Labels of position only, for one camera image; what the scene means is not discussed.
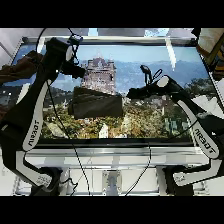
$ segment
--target sky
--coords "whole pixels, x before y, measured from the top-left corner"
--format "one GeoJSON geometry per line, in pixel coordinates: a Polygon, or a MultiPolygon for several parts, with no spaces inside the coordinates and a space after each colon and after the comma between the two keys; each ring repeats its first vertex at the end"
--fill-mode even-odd
{"type": "MultiPolygon", "coordinates": [[[[173,47],[173,49],[177,61],[201,62],[195,47],[173,47]]],[[[89,60],[97,55],[123,62],[170,61],[166,46],[80,45],[77,52],[80,60],[89,60]]]]}

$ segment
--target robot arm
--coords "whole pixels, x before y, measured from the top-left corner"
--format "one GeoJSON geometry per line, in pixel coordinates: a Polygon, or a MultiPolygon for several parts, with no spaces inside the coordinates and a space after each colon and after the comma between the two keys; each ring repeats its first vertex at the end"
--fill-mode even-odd
{"type": "Polygon", "coordinates": [[[195,104],[188,93],[169,76],[140,89],[130,89],[130,99],[144,99],[152,95],[169,95],[187,114],[198,145],[209,158],[207,165],[184,169],[173,174],[178,186],[184,186],[224,175],[224,120],[207,113],[195,104]]]}
{"type": "Polygon", "coordinates": [[[4,165],[24,181],[45,192],[51,192],[60,180],[58,169],[40,168],[25,160],[25,154],[37,144],[43,124],[43,102],[58,76],[58,71],[83,77],[85,69],[75,66],[68,58],[70,44],[52,38],[46,44],[46,54],[40,62],[36,80],[25,97],[14,106],[0,123],[0,144],[4,165]]]}

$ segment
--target brown cloth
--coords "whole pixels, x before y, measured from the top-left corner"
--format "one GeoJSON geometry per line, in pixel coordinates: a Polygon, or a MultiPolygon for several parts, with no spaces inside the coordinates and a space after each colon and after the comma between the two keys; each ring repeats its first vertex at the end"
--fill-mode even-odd
{"type": "Polygon", "coordinates": [[[0,70],[0,84],[18,79],[29,79],[37,72],[37,60],[41,61],[42,57],[42,54],[30,51],[22,59],[19,59],[16,65],[3,65],[0,70]]]}
{"type": "Polygon", "coordinates": [[[122,117],[122,96],[75,87],[68,114],[75,119],[96,117],[122,117]]]}

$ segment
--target stone tower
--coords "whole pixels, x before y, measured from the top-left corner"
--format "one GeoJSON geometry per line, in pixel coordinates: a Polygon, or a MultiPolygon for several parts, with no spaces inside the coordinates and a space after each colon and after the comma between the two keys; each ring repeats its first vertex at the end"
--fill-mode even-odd
{"type": "Polygon", "coordinates": [[[101,91],[115,95],[116,67],[113,60],[106,61],[98,55],[93,60],[88,60],[88,65],[82,65],[87,69],[82,79],[81,87],[101,91]]]}

